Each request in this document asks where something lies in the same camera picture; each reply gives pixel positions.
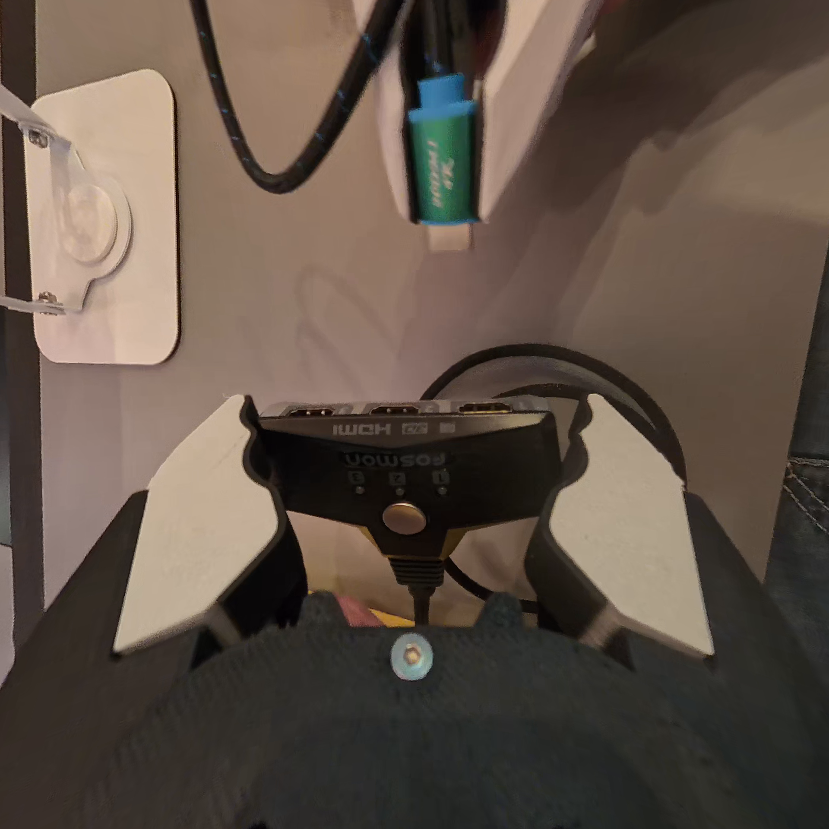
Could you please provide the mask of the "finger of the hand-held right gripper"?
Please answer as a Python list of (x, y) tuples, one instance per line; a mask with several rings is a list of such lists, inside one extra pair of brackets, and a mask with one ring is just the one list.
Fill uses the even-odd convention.
[(416, 223), (416, 193), (409, 172), (408, 109), (403, 41), (413, 2), (405, 2), (392, 31), (386, 54), (375, 74), (377, 129), (390, 190), (400, 216)]
[(497, 203), (538, 139), (589, 38), (599, 1), (509, 1), (482, 80), (478, 219)]

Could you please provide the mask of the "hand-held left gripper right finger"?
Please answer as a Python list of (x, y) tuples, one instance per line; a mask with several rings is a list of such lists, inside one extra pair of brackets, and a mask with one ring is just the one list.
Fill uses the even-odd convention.
[(599, 650), (635, 633), (713, 657), (685, 483), (596, 393), (579, 401), (569, 438), (525, 554), (539, 619)]

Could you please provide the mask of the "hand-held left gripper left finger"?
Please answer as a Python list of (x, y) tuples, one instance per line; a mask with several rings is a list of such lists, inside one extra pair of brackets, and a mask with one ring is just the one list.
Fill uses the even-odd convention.
[(152, 477), (113, 652), (206, 630), (220, 647), (296, 619), (307, 576), (259, 415), (232, 396)]

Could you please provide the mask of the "braided HDMI cable green plugs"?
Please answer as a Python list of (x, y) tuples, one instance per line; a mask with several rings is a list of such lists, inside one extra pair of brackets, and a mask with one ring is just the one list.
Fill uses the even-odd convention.
[[(275, 195), (298, 190), (320, 167), (347, 126), (369, 81), (379, 71), (389, 45), (405, 19), (406, 2), (373, 2), (360, 39), (331, 101), (306, 145), (283, 171), (266, 171), (244, 137), (225, 82), (207, 2), (189, 3), (202, 60), (233, 151), (254, 184)], [(452, 72), (449, 2), (423, 2), (426, 76), (417, 80), (417, 104), (405, 111), (404, 173), (414, 173), (414, 221), (429, 228), (434, 250), (458, 250), (447, 234), (469, 228), (478, 218), (473, 205), (473, 139), (477, 106), (465, 90), (465, 77)]]

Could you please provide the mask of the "wooden book stand white base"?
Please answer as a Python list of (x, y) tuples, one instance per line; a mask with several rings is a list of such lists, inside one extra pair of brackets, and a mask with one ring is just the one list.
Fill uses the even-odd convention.
[(23, 136), (33, 317), (57, 364), (152, 367), (180, 338), (175, 105), (140, 69), (24, 104), (2, 87)]

